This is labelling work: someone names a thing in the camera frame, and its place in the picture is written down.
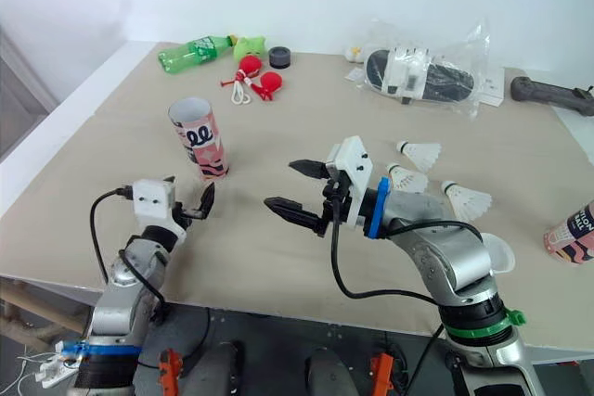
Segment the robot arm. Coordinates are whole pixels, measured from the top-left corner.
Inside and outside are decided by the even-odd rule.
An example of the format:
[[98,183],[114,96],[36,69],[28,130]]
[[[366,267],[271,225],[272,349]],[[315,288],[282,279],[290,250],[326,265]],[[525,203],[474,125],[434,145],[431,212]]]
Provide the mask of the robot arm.
[[170,180],[140,180],[132,185],[127,198],[134,202],[141,235],[132,236],[111,265],[87,339],[63,352],[83,357],[71,396],[134,394],[132,382],[149,321],[155,309],[157,316],[166,311],[159,288],[171,253],[185,241],[192,220],[208,216],[214,200],[214,185],[209,185],[200,208],[184,211],[182,203],[175,201]]
[[516,327],[523,316],[508,310],[499,297],[476,229],[451,221],[435,198],[391,191],[387,178],[377,190],[368,188],[373,166],[358,136],[336,145],[325,163],[299,160],[290,166],[328,180],[322,216],[285,198],[265,200],[271,211],[319,236],[338,212],[339,224],[362,225],[370,238],[389,238],[415,263],[453,350],[449,362],[457,394],[544,395]]

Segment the green ring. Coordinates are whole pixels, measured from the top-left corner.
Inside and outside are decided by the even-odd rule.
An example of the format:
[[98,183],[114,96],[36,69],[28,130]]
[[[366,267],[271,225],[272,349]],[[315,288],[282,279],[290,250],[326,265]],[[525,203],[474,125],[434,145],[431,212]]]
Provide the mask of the green ring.
[[453,328],[451,326],[444,325],[445,329],[449,334],[452,334],[459,338],[464,339],[480,339],[486,338],[487,336],[492,336],[494,334],[500,333],[508,326],[511,326],[511,321],[508,317],[503,319],[502,321],[488,326],[487,328],[478,328],[478,329],[459,329]]

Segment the clear plastic bag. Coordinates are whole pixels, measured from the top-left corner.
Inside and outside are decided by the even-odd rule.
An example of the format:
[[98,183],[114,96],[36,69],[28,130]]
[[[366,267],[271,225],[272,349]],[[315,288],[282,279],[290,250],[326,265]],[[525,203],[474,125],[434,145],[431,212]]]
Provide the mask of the clear plastic bag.
[[463,42],[431,50],[404,39],[395,26],[374,22],[362,47],[365,85],[403,104],[427,101],[474,118],[489,50],[486,25],[478,24]]

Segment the can label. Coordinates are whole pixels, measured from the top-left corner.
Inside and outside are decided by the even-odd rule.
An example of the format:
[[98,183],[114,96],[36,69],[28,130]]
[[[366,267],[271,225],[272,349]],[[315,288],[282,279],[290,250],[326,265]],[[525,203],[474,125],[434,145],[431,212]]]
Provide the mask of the can label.
[[579,264],[594,259],[593,209],[594,204],[587,205],[548,231],[544,236],[547,251],[571,263]]
[[198,41],[194,41],[194,52],[200,63],[216,58],[216,48],[210,37],[203,37]]
[[192,162],[204,179],[220,178],[228,171],[226,154],[214,115],[193,122],[174,122],[175,130]]

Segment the red ball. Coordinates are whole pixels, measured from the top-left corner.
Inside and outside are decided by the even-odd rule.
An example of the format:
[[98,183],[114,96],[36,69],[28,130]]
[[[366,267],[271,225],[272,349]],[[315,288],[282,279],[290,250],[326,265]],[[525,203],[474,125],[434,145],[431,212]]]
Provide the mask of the red ball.
[[276,92],[282,85],[282,78],[278,73],[269,71],[268,73],[264,73],[262,75],[260,78],[260,84],[262,85],[262,88],[266,90],[266,92],[273,93]]
[[254,55],[248,55],[239,62],[239,69],[247,75],[257,74],[262,68],[262,61]]

